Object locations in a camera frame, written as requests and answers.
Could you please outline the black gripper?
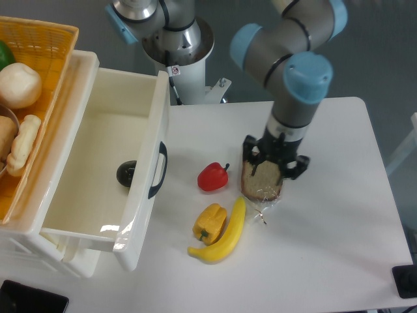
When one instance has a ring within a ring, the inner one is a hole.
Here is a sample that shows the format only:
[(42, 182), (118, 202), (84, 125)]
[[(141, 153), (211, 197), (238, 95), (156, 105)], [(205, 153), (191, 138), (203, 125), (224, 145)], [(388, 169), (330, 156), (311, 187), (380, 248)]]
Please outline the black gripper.
[(267, 161), (278, 165), (283, 179), (295, 180), (307, 170), (310, 164), (310, 157), (297, 155), (300, 143), (301, 140), (288, 142), (285, 133), (275, 137), (266, 128), (263, 137), (259, 140), (260, 153), (253, 150), (258, 148), (258, 140), (247, 135), (242, 144), (242, 167), (254, 176), (258, 165), (264, 162), (265, 156)]

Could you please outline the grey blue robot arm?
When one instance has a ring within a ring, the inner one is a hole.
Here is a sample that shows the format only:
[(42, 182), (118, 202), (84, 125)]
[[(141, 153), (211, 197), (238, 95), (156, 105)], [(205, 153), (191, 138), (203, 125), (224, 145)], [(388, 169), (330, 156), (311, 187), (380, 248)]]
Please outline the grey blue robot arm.
[[(274, 97), (263, 136), (244, 140), (243, 161), (255, 170), (272, 162), (281, 178), (296, 179), (309, 165), (298, 146), (333, 76), (331, 64), (314, 50), (342, 32), (347, 9), (342, 1), (289, 1), (280, 12), (275, 29), (255, 23), (239, 29), (229, 53)], [(156, 70), (168, 73), (175, 104), (208, 98), (205, 61), (214, 35), (193, 1), (113, 1), (106, 14), (126, 43), (140, 42)]]

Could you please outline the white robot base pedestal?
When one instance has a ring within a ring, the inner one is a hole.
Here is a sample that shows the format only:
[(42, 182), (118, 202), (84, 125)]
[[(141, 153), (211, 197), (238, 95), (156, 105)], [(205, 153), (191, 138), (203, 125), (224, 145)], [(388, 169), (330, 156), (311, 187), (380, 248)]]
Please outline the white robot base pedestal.
[(214, 48), (209, 24), (196, 17), (187, 29), (161, 29), (144, 38), (142, 45), (156, 72), (169, 75), (172, 105), (226, 103), (232, 81), (220, 78), (213, 86), (206, 84), (206, 60)]

